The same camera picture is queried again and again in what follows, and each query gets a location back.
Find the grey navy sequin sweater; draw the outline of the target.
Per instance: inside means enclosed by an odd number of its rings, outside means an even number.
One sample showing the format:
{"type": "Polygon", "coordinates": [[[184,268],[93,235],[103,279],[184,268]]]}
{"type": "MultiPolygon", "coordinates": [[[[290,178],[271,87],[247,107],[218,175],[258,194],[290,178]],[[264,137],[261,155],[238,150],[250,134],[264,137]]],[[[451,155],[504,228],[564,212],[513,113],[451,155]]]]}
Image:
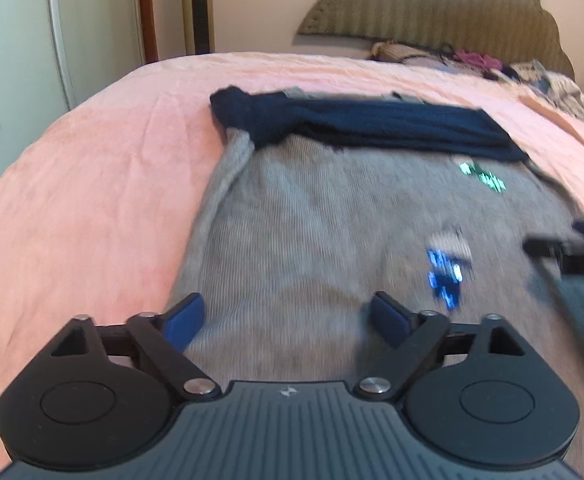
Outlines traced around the grey navy sequin sweater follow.
{"type": "Polygon", "coordinates": [[[221,382],[357,372],[381,350],[373,292],[440,308],[426,252],[453,248],[462,318],[504,314],[576,393],[584,473],[584,280],[553,283],[522,249],[584,219],[574,192],[480,110],[230,87],[211,112],[228,142],[173,285],[205,300],[195,362],[221,382]]]}

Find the crumpled white grey clothes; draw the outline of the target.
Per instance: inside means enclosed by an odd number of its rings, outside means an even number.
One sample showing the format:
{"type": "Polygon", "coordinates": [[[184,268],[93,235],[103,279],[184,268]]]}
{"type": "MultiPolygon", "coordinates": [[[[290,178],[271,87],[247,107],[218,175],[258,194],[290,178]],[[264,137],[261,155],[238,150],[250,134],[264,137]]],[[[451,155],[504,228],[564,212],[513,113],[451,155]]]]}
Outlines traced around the crumpled white grey clothes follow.
{"type": "Polygon", "coordinates": [[[520,81],[535,88],[556,108],[584,122],[584,92],[572,78],[547,70],[538,60],[515,63],[511,68],[520,81]]]}

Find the pink bed blanket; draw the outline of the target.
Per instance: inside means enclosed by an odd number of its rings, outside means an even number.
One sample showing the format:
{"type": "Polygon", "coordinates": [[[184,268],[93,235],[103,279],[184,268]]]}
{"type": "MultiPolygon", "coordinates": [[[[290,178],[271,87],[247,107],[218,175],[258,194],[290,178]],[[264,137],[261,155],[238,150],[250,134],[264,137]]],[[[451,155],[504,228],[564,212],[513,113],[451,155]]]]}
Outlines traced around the pink bed blanket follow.
{"type": "MultiPolygon", "coordinates": [[[[58,119],[0,178],[0,394],[74,314],[118,323],[165,306],[223,150],[208,98],[230,84],[482,107],[584,208],[584,122],[520,88],[324,55],[144,66],[58,119]]],[[[7,463],[0,440],[0,471],[7,463]]]]}

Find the magenta garment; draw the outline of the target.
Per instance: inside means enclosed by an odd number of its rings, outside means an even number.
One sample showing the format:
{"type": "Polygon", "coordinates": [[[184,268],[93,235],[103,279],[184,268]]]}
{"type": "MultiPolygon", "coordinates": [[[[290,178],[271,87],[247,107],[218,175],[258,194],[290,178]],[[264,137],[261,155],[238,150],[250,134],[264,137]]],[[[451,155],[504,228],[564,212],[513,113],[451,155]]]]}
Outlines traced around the magenta garment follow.
{"type": "Polygon", "coordinates": [[[478,68],[478,70],[502,70],[503,63],[497,58],[488,54],[477,53],[467,50],[456,50],[453,52],[456,61],[478,68]]]}

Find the olive quilted headboard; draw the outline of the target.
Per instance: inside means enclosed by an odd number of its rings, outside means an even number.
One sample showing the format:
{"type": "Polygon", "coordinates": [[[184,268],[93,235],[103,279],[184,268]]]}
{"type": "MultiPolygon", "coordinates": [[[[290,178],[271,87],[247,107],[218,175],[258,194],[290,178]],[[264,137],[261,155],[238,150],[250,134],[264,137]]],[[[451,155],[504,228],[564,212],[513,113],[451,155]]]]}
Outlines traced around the olive quilted headboard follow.
{"type": "Polygon", "coordinates": [[[569,77],[574,66],[541,0],[317,0],[301,36],[335,36],[488,54],[506,64],[539,61],[569,77]]]}

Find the gold tower fan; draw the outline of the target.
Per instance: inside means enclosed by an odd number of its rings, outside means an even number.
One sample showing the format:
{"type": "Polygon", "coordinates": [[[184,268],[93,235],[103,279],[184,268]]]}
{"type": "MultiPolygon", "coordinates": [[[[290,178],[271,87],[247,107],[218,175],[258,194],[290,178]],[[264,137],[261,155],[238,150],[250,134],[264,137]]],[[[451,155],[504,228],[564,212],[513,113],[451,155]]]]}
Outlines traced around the gold tower fan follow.
{"type": "Polygon", "coordinates": [[[213,0],[181,0],[185,54],[210,54],[215,50],[213,0]]]}

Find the brown wooden door frame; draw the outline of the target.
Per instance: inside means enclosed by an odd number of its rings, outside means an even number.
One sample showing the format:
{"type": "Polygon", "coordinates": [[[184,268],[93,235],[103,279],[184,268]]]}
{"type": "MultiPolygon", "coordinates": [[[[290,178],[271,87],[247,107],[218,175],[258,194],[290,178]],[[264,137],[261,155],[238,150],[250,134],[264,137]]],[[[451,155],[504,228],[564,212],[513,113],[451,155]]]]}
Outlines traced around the brown wooden door frame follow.
{"type": "Polygon", "coordinates": [[[153,0],[139,0],[143,54],[147,63],[158,61],[153,0]]]}

